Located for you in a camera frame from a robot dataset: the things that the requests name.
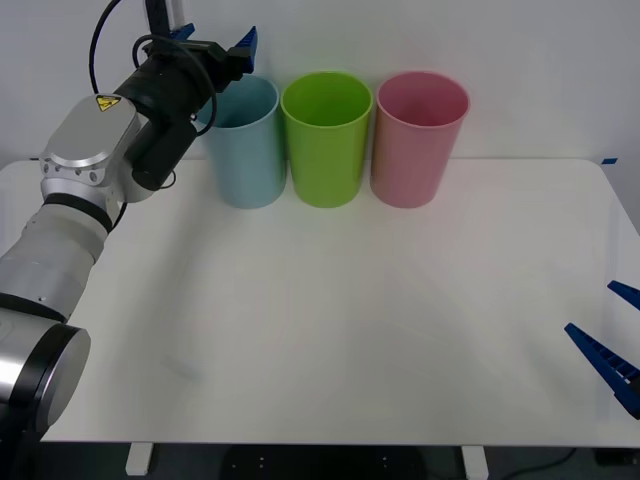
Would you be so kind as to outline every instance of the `table surface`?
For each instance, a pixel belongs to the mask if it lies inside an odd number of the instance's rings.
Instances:
[[[597,165],[454,160],[400,210],[216,199],[209,165],[129,206],[71,323],[91,355],[45,439],[640,447],[575,322],[640,364],[640,238]],[[0,174],[0,243],[41,204]]]

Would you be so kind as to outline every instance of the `black cable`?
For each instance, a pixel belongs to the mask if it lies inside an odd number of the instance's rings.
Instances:
[[[511,472],[510,474],[508,474],[506,477],[503,477],[502,480],[512,480],[513,478],[519,477],[520,475],[525,475],[527,473],[540,472],[542,470],[548,470],[549,468],[557,467],[559,465],[562,465],[566,461],[568,461],[571,457],[575,455],[577,451],[578,451],[577,448],[572,448],[564,457],[559,458],[555,462],[547,463],[544,465],[538,465],[536,467],[527,467],[527,468],[522,468],[520,470],[516,470],[515,472]]]
[[[129,205],[127,202],[123,202],[122,203],[122,206],[120,207],[120,213],[118,214],[118,218],[116,218],[116,221],[113,224],[113,227],[111,228],[111,231],[114,231],[116,229],[116,227],[120,223],[120,220],[122,220],[122,217],[124,217],[124,212],[127,211],[127,205]]]
[[[114,8],[120,3],[121,0],[111,0],[107,7],[100,15],[100,19],[96,24],[96,28],[93,31],[93,37],[91,37],[91,46],[89,47],[89,78],[91,79],[91,88],[93,88],[93,93],[99,93],[98,91],[98,83],[96,82],[96,71],[95,71],[95,58],[96,58],[96,47],[98,46],[98,38],[100,38],[100,32],[102,32],[102,27],[104,27],[109,14],[113,11]]]
[[[209,74],[207,73],[205,68],[202,66],[202,63],[200,62],[200,60],[198,60],[193,53],[191,53],[183,45],[181,45],[180,42],[177,42],[171,38],[161,37],[160,35],[153,35],[153,34],[143,35],[138,40],[136,40],[136,42],[133,44],[131,56],[133,58],[133,64],[135,65],[136,68],[140,67],[140,62],[138,62],[138,49],[140,48],[140,45],[142,45],[144,42],[148,40],[151,40],[153,42],[158,41],[161,43],[166,43],[167,45],[171,45],[175,49],[179,50],[180,52],[185,54],[187,57],[189,57],[193,61],[193,63],[198,68],[198,71],[202,74],[202,77],[204,78],[205,83],[207,84],[207,88],[209,89],[209,94],[211,95],[211,117],[209,118],[209,121],[207,122],[205,127],[202,130],[200,130],[197,134],[198,137],[200,135],[204,135],[211,129],[211,127],[213,127],[213,121],[216,118],[216,109],[217,109],[216,90],[213,87],[213,83],[211,83]]]
[[[178,179],[178,176],[176,175],[176,171],[175,170],[171,170],[171,173],[173,174],[173,180],[171,181],[171,183],[169,185],[166,185],[164,187],[160,187],[160,190],[166,190],[167,188],[171,188],[176,184],[176,180]]]

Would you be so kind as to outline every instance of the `floor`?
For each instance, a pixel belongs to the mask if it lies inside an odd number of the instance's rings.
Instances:
[[[226,445],[156,445],[149,480],[216,480]],[[41,445],[35,470],[25,480],[124,480],[128,444]],[[566,448],[487,448],[490,479],[501,480],[523,467],[552,462]],[[429,447],[421,449],[429,478],[458,479],[461,469],[459,449]],[[522,476],[525,480],[639,480],[640,466],[600,467],[590,449],[579,449],[566,464],[553,470]]]

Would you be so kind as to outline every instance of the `cup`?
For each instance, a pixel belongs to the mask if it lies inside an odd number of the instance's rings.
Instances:
[[[315,207],[339,207],[360,188],[373,95],[353,75],[316,72],[282,94],[293,185]]]
[[[286,182],[280,95],[269,80],[244,75],[217,98],[213,128],[202,136],[222,199],[237,208],[274,202]],[[206,124],[211,102],[199,113]]]
[[[391,77],[377,94],[371,189],[384,203],[413,208],[430,202],[469,111],[469,95],[433,72]]]

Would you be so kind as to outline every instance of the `yellow warning sticker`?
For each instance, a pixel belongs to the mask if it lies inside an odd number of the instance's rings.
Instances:
[[[98,107],[100,107],[101,112],[106,112],[111,107],[113,107],[116,103],[120,101],[119,97],[107,97],[106,95],[98,95],[96,97],[96,101],[98,102]]]

